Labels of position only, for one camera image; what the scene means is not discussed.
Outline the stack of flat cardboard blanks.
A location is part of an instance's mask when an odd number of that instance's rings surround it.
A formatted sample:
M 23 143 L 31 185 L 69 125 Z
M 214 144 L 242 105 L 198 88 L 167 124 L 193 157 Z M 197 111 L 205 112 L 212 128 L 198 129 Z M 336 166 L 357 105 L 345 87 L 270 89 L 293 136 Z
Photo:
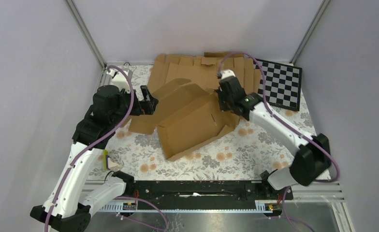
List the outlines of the stack of flat cardboard blanks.
M 202 56 L 160 54 L 154 61 L 147 86 L 154 92 L 174 79 L 184 78 L 203 89 L 216 89 L 218 68 L 227 54 L 229 52 L 204 52 Z M 251 58 L 234 53 L 224 60 L 221 69 L 232 70 L 247 94 L 258 91 L 261 74 Z

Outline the brown cardboard box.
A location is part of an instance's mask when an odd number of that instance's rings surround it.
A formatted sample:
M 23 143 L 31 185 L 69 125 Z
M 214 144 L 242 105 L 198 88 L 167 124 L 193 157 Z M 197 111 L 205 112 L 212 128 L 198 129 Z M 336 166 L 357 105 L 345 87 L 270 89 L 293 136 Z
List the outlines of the brown cardboard box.
M 133 116 L 129 131 L 157 132 L 164 156 L 175 161 L 234 131 L 239 117 L 220 110 L 217 94 L 188 79 L 175 79 L 151 93 L 152 115 Z

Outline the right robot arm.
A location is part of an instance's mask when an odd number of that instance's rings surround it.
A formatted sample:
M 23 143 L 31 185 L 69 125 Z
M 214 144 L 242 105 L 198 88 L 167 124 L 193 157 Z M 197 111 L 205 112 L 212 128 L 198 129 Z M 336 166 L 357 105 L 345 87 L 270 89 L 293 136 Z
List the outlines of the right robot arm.
M 246 94 L 235 76 L 221 78 L 216 89 L 222 111 L 231 111 L 276 136 L 294 156 L 292 164 L 263 177 L 262 193 L 274 199 L 287 186 L 308 186 L 332 164 L 329 140 L 311 135 L 289 124 L 285 118 L 266 105 L 257 93 Z

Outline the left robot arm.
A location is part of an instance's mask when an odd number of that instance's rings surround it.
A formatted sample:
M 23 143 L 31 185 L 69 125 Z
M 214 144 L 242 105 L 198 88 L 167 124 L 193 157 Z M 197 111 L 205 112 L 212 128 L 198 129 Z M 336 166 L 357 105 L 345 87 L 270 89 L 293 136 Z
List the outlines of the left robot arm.
M 134 194 L 133 177 L 115 172 L 107 182 L 79 199 L 95 161 L 103 154 L 109 139 L 128 116 L 151 115 L 158 100 L 145 85 L 140 86 L 144 99 L 136 91 L 114 84 L 104 85 L 93 95 L 92 105 L 77 124 L 66 165 L 51 196 L 34 206 L 30 217 L 44 223 L 45 230 L 83 232 L 92 216 L 113 198 L 130 198 Z

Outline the yellow green small object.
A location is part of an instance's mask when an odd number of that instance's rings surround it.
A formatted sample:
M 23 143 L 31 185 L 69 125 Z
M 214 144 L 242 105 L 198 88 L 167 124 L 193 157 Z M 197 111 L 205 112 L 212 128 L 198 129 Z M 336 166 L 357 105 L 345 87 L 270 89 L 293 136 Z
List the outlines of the yellow green small object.
M 118 167 L 118 163 L 114 162 L 109 156 L 109 152 L 107 150 L 103 151 L 103 166 L 105 170 L 111 171 Z

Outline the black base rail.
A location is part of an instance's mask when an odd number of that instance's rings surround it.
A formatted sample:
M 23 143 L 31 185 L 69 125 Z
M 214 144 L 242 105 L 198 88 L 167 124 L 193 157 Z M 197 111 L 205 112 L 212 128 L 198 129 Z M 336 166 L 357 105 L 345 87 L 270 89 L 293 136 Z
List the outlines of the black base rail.
M 134 181 L 127 185 L 125 197 L 137 197 L 151 204 L 138 203 L 139 210 L 255 210 L 257 203 L 292 200 L 291 190 L 273 190 L 261 181 Z

